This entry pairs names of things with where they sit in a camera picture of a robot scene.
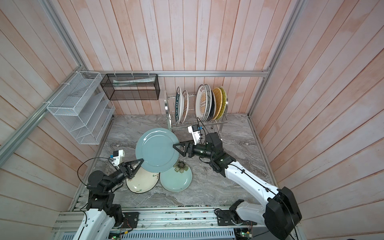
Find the cream floral plate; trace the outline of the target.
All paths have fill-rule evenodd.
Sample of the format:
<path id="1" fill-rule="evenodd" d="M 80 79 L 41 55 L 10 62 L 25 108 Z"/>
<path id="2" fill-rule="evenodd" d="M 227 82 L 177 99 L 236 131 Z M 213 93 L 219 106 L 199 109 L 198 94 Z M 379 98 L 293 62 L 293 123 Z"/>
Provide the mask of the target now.
<path id="1" fill-rule="evenodd" d="M 150 191 L 159 181 L 160 174 L 140 168 L 132 179 L 126 179 L 128 189 L 136 194 Z"/>

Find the dark teal ceramic plate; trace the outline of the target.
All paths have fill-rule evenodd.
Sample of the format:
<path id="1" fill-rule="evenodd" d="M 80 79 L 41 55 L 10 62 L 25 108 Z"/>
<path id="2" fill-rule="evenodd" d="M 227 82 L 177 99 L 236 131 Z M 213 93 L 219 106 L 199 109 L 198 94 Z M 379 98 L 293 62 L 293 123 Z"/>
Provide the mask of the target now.
<path id="1" fill-rule="evenodd" d="M 162 173 L 177 162 L 179 153 L 173 148 L 177 136 L 168 129 L 154 128 L 145 132 L 137 142 L 136 158 L 144 160 L 142 168 L 151 173 Z"/>

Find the stainless steel dish rack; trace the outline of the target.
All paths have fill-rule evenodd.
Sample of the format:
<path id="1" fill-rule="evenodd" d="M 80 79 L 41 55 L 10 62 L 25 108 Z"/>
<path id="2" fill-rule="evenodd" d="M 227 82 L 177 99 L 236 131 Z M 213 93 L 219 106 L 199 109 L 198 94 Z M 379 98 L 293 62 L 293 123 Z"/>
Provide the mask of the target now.
<path id="1" fill-rule="evenodd" d="M 194 109 L 195 96 L 196 96 L 195 94 L 189 94 L 190 108 L 188 110 L 188 114 L 186 115 L 185 121 L 179 124 L 176 123 L 176 118 L 175 118 L 176 96 L 175 95 L 168 96 L 166 91 L 163 91 L 162 95 L 164 97 L 167 125 L 170 131 L 174 132 L 178 130 L 187 130 L 188 126 L 198 124 L 195 109 Z M 227 118 L 227 108 L 226 108 L 223 116 L 220 119 L 204 122 L 204 125 L 207 128 L 209 128 L 210 132 L 218 132 L 220 136 L 224 124 L 227 124 L 227 123 L 228 123 L 228 118 Z"/>

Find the orange sunburst plate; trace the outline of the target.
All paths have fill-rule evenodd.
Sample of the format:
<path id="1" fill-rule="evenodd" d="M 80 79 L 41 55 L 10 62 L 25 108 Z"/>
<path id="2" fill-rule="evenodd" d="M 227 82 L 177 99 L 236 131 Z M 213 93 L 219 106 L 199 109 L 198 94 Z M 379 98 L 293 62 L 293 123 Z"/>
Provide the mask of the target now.
<path id="1" fill-rule="evenodd" d="M 206 106 L 207 106 L 207 89 L 205 85 L 200 85 L 196 93 L 195 112 L 196 112 L 196 117 L 199 118 L 201 121 L 205 116 Z"/>
<path id="2" fill-rule="evenodd" d="M 189 110 L 189 94 L 187 90 L 183 91 L 183 114 L 181 116 L 181 123 L 184 123 Z"/>

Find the white plate with text rim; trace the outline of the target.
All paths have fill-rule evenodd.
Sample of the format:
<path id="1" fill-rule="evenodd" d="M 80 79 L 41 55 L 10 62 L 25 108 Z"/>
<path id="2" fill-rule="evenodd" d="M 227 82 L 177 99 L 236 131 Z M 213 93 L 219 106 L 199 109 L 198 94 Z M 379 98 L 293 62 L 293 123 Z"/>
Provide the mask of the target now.
<path id="1" fill-rule="evenodd" d="M 175 120 L 176 124 L 181 122 L 182 114 L 184 110 L 184 98 L 183 91 L 180 87 L 177 88 L 176 100 L 175 100 Z"/>

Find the black round plate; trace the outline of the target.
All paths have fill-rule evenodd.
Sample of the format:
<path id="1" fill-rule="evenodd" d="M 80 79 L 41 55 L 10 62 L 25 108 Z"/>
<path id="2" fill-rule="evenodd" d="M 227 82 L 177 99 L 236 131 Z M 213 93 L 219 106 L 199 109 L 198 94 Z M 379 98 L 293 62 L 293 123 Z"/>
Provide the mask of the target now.
<path id="1" fill-rule="evenodd" d="M 212 121 L 216 111 L 216 98 L 213 90 L 211 90 L 211 110 L 207 121 Z"/>

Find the white plate green clover motif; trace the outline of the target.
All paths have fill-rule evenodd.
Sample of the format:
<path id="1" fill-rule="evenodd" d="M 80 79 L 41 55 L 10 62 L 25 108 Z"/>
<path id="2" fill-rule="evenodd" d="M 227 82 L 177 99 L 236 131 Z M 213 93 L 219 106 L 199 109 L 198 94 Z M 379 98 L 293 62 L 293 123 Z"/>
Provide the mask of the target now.
<path id="1" fill-rule="evenodd" d="M 207 91 L 206 111 L 203 120 L 206 121 L 209 118 L 211 107 L 212 107 L 212 91 L 208 84 L 205 84 Z"/>

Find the yellow green woven plate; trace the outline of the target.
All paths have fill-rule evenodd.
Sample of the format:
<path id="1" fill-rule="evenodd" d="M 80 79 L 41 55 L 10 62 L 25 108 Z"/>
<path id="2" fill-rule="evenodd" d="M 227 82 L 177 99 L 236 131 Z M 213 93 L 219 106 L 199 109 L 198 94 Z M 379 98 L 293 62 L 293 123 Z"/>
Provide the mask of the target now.
<path id="1" fill-rule="evenodd" d="M 224 111 L 225 111 L 226 106 L 227 106 L 227 93 L 223 87 L 219 87 L 219 88 L 222 91 L 222 106 L 221 106 L 221 109 L 220 109 L 220 112 L 219 112 L 219 115 L 217 118 L 218 120 L 224 115 Z"/>

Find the orange woven bamboo plate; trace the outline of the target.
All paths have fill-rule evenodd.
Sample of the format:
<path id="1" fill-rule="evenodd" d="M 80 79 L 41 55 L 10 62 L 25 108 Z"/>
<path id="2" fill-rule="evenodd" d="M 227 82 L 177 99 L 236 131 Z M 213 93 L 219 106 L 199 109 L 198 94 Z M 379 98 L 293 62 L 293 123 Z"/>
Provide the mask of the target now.
<path id="1" fill-rule="evenodd" d="M 215 120 L 219 116 L 219 113 L 221 111 L 221 107 L 223 104 L 222 88 L 221 87 L 214 88 L 213 93 L 214 93 L 215 103 L 216 103 L 215 113 L 214 113 L 214 117 L 213 117 L 213 120 Z"/>

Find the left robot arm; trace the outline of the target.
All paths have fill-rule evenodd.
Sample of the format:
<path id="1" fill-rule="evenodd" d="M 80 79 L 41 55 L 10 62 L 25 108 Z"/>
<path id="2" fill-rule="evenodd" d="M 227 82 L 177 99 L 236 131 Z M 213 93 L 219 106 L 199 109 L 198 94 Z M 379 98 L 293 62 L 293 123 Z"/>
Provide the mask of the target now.
<path id="1" fill-rule="evenodd" d="M 75 240 L 107 240 L 133 231 L 138 225 L 139 213 L 125 215 L 119 204 L 114 204 L 113 188 L 135 177 L 143 159 L 123 162 L 110 175 L 94 171 L 88 177 L 88 202 L 83 220 L 74 236 Z"/>

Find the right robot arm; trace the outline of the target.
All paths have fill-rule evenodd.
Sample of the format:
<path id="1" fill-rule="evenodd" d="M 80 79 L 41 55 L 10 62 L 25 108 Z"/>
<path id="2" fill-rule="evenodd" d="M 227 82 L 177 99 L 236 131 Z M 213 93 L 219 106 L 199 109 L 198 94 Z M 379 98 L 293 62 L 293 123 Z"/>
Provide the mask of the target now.
<path id="1" fill-rule="evenodd" d="M 302 214 L 294 193 L 287 187 L 273 186 L 248 171 L 224 151 L 218 133 L 207 134 L 205 144 L 192 140 L 174 144 L 173 148 L 184 157 L 209 159 L 208 164 L 216 173 L 240 185 L 260 203 L 257 206 L 238 200 L 230 208 L 238 219 L 266 226 L 279 240 L 287 239 L 296 230 Z"/>

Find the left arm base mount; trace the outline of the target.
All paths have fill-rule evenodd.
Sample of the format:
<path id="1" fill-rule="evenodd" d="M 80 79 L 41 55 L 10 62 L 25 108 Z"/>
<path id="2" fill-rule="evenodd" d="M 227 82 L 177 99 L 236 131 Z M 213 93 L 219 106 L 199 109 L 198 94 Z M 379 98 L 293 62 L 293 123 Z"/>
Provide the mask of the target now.
<path id="1" fill-rule="evenodd" d="M 138 226 L 139 212 L 123 212 L 123 229 L 135 229 Z"/>

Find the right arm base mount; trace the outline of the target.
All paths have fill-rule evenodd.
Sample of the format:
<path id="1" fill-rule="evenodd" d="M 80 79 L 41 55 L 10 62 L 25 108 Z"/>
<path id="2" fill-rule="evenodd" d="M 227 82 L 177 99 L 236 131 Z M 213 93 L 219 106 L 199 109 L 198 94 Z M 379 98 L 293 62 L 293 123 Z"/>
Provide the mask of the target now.
<path id="1" fill-rule="evenodd" d="M 217 217 L 219 226 L 253 226 L 257 223 L 252 221 L 241 220 L 240 217 L 231 210 L 215 209 L 214 213 Z"/>

